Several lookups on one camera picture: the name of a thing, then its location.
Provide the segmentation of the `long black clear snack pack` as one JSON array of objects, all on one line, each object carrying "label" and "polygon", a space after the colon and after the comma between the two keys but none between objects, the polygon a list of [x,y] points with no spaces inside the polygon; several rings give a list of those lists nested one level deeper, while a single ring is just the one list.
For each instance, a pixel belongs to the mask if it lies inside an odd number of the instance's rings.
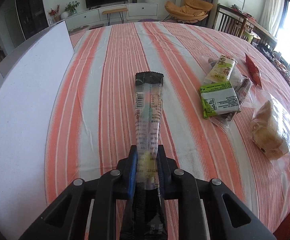
[{"label": "long black clear snack pack", "polygon": [[163,74],[135,76],[135,128],[138,153],[134,196],[125,206],[120,239],[167,239],[165,207],[159,190],[157,152]]}]

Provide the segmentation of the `green white snack packet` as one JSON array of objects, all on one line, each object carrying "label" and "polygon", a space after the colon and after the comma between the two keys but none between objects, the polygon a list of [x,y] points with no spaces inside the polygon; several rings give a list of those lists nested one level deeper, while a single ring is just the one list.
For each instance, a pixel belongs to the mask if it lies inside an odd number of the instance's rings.
[{"label": "green white snack packet", "polygon": [[240,103],[229,81],[210,83],[200,87],[203,117],[240,112]]}]

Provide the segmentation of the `yellow cream cracker pack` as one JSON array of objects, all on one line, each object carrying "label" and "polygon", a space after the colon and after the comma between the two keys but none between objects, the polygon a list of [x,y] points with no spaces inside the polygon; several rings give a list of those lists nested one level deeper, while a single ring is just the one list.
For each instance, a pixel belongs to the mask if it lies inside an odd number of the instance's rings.
[{"label": "yellow cream cracker pack", "polygon": [[204,83],[210,84],[229,81],[235,64],[236,59],[222,54],[212,67],[212,70],[205,77]]}]

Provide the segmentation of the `bread loaf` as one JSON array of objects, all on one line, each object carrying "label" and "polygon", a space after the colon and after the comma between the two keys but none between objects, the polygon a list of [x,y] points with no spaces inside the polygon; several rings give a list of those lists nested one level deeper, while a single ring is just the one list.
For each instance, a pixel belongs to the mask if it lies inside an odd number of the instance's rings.
[{"label": "bread loaf", "polygon": [[290,114],[268,92],[255,96],[250,138],[268,160],[290,160]]}]

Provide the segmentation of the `clear bag brown biscuits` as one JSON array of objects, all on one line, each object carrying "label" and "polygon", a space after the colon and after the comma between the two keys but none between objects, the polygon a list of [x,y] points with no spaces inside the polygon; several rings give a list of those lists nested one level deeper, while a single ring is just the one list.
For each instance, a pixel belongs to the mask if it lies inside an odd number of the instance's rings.
[{"label": "clear bag brown biscuits", "polygon": [[[236,62],[235,66],[234,66],[234,68],[233,68],[232,74],[231,74],[231,76],[230,76],[230,78],[229,78],[229,82],[232,84],[232,87],[233,87],[234,90],[236,90],[237,86],[240,85],[240,83],[241,83],[241,81],[244,79],[244,77],[248,77],[248,76],[241,74],[241,72],[240,72],[239,69],[238,69],[238,63]],[[245,100],[244,100],[242,106],[248,106],[248,105],[250,105],[250,103],[249,103],[249,102],[245,102]],[[232,126],[232,123],[233,123],[234,117],[235,117],[236,115],[233,117],[232,121],[226,121],[226,120],[225,120],[221,115],[216,115],[216,116],[212,116],[212,117],[210,117],[210,121],[211,121],[214,125],[216,125],[216,126],[218,126],[219,128],[221,128],[224,132],[228,132],[229,129],[230,129],[230,127]]]}]

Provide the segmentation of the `red snack packet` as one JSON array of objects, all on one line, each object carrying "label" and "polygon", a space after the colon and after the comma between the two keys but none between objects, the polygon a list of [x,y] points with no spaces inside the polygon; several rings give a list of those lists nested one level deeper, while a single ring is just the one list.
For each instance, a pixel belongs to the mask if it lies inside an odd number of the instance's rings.
[{"label": "red snack packet", "polygon": [[251,78],[253,79],[253,83],[255,83],[257,86],[260,86],[262,88],[261,75],[260,75],[259,68],[247,54],[245,54],[245,62],[247,64],[249,74]]}]

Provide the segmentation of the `dark brown sausage stick pack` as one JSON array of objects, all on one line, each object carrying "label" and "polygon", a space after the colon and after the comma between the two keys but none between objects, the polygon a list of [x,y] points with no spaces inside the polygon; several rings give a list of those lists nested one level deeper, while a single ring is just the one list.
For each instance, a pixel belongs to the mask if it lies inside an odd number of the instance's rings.
[{"label": "dark brown sausage stick pack", "polygon": [[[240,85],[237,86],[235,92],[238,98],[239,106],[242,106],[245,98],[247,97],[253,83],[248,77],[244,77]],[[233,117],[237,114],[237,111],[230,112],[228,114],[221,115],[226,121],[232,121]]]}]

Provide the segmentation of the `striped orange white tablecloth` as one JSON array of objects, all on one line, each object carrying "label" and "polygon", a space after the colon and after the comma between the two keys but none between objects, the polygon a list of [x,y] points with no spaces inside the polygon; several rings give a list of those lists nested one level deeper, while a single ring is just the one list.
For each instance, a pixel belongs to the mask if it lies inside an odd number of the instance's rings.
[{"label": "striped orange white tablecloth", "polygon": [[246,41],[203,27],[136,22],[70,36],[73,57],[56,96],[46,142],[48,203],[76,178],[115,168],[136,143],[142,106],[153,107],[152,139],[196,178],[221,179],[275,231],[290,212],[290,155],[268,160],[250,137],[256,87],[225,132],[202,111],[200,87],[211,60],[226,55],[248,75],[250,58],[262,89],[290,114],[290,87]]}]

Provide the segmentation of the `white cardboard box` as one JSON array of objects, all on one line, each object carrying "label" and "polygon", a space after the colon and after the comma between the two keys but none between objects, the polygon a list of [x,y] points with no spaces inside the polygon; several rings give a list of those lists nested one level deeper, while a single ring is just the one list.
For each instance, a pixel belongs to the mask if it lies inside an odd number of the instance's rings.
[{"label": "white cardboard box", "polygon": [[59,22],[0,63],[0,232],[6,239],[18,239],[47,206],[48,126],[73,52]]}]

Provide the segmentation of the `white tv cabinet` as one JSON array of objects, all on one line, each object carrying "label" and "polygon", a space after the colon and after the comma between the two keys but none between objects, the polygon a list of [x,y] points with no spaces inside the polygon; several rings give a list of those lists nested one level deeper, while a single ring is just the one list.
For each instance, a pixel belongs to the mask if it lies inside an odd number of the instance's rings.
[{"label": "white tv cabinet", "polygon": [[148,18],[158,19],[157,3],[130,3],[100,7],[75,13],[64,21],[68,31],[72,31],[83,26],[98,24],[106,26]]}]

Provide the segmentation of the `orange lounge chair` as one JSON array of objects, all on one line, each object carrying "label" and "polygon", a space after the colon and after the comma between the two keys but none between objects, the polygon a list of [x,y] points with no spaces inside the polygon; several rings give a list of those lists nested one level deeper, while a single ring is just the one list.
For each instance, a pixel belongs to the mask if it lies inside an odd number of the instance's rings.
[{"label": "orange lounge chair", "polygon": [[208,17],[208,13],[213,9],[212,3],[203,0],[184,0],[181,7],[167,1],[165,10],[169,16],[185,23],[197,23]]}]

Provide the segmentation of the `green plant white vase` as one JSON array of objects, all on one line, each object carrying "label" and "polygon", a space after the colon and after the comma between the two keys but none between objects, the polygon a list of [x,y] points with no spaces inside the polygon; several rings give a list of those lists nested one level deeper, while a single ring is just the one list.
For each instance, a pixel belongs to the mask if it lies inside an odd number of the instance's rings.
[{"label": "green plant white vase", "polygon": [[64,9],[64,12],[61,13],[60,18],[62,20],[68,18],[69,16],[75,14],[77,12],[76,8],[80,5],[77,1],[69,2]]}]

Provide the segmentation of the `red flower vase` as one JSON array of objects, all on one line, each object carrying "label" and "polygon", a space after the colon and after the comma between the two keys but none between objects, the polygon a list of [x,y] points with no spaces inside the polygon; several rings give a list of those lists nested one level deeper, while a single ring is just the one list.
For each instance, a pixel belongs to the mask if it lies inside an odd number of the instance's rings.
[{"label": "red flower vase", "polygon": [[59,9],[60,9],[60,5],[58,4],[55,9],[50,9],[48,11],[48,15],[53,18],[54,22],[60,21]]}]

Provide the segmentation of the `black tall cabinet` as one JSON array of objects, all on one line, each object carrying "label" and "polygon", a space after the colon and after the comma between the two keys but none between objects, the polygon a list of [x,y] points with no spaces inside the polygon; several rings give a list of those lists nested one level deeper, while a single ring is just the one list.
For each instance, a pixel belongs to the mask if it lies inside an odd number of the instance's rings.
[{"label": "black tall cabinet", "polygon": [[48,27],[43,0],[15,0],[19,23],[25,39]]}]

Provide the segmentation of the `white sheer curtain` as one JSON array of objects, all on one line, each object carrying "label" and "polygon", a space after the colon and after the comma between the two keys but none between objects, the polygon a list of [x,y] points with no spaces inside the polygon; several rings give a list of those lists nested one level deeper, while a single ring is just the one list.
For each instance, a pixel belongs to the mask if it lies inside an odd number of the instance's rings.
[{"label": "white sheer curtain", "polygon": [[273,36],[278,31],[284,5],[285,0],[265,0],[260,25]]}]

